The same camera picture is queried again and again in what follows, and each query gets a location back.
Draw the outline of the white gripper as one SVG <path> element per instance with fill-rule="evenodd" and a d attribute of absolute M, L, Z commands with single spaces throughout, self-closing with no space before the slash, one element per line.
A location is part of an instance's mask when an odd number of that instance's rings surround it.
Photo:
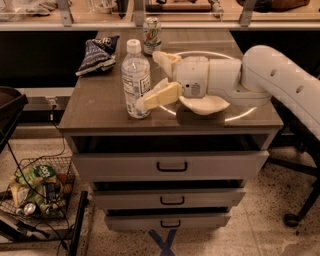
<path fill-rule="evenodd" d="M 189 56 L 182 59 L 177 54 L 154 51 L 152 58 L 170 78 L 173 77 L 175 68 L 175 81 L 177 82 L 169 82 L 167 78 L 162 79 L 152 90 L 136 101 L 135 106 L 138 110 L 147 111 L 160 105 L 174 103 L 182 92 L 186 98 L 205 96 L 209 69 L 209 60 L 206 57 Z"/>

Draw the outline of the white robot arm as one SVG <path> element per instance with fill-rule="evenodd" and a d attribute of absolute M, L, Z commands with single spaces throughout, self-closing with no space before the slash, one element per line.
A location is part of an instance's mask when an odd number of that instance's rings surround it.
<path fill-rule="evenodd" d="M 276 98 L 320 139 L 320 80 L 272 47 L 254 46 L 241 59 L 217 59 L 203 51 L 155 51 L 152 58 L 167 77 L 137 100 L 139 110 L 208 96 L 250 107 Z"/>

